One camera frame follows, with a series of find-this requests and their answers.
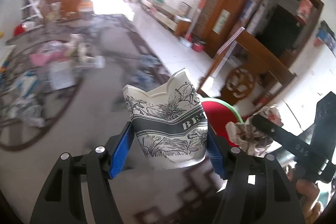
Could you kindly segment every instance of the green stool rim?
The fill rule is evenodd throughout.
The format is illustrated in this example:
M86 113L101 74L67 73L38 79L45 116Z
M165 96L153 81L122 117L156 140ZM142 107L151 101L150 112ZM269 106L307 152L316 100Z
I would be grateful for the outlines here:
M239 113L237 112L237 110L230 104L228 104L227 102L221 100L221 99L217 99L217 98L201 98L201 102L216 102L216 103L220 103L224 106L226 106L229 110L231 110L231 112L236 116L238 122L240 123L244 123L243 119L241 118L241 116L239 115Z

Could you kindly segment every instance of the white tile floor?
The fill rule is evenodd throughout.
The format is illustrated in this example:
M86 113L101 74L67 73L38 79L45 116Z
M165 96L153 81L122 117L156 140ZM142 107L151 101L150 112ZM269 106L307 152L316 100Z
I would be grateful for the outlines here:
M205 52L195 52L191 48L182 45L172 32L165 29L154 18L143 11L138 4L130 3L127 5L129 5L134 12L133 24L138 30L138 33L161 59L169 72L173 74L180 69L186 68L190 73L190 81L197 89L199 78L205 76L211 67L213 62L212 58ZM214 79L213 87L207 91L207 94L212 97L219 96L228 73L237 66L237 61L230 60L227 62ZM254 108L252 100L256 98L262 90L263 89L257 85L248 98L241 100L235 106L242 116L251 113Z

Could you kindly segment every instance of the white paper cup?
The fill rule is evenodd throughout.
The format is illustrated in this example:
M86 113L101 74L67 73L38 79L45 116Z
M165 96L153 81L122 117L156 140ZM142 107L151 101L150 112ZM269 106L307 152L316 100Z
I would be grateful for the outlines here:
M185 69L149 92L127 85L123 93L137 139L152 168L182 168L204 159L207 118Z

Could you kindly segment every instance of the finger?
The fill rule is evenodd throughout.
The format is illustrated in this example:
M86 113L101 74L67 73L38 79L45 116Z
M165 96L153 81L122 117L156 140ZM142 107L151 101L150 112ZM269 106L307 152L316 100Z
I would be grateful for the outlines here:
M307 218L311 215L311 210L320 196L320 189L313 182L299 179L296 182L296 190L307 197L302 205L303 214Z
M287 177L289 179L290 182L292 182L293 178L294 178L294 171L293 169L290 169L288 174L287 174Z
M320 214L323 211L323 205L320 201L316 202L315 206L311 210L311 215L306 218L306 224L313 224L317 218L319 218Z

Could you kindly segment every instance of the wooden sideboard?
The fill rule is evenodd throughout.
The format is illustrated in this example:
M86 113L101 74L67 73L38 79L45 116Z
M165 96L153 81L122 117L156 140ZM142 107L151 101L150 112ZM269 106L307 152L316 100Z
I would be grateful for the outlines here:
M174 35L183 36L190 27L191 20L174 8L155 0L142 0L142 8L161 24L174 31Z

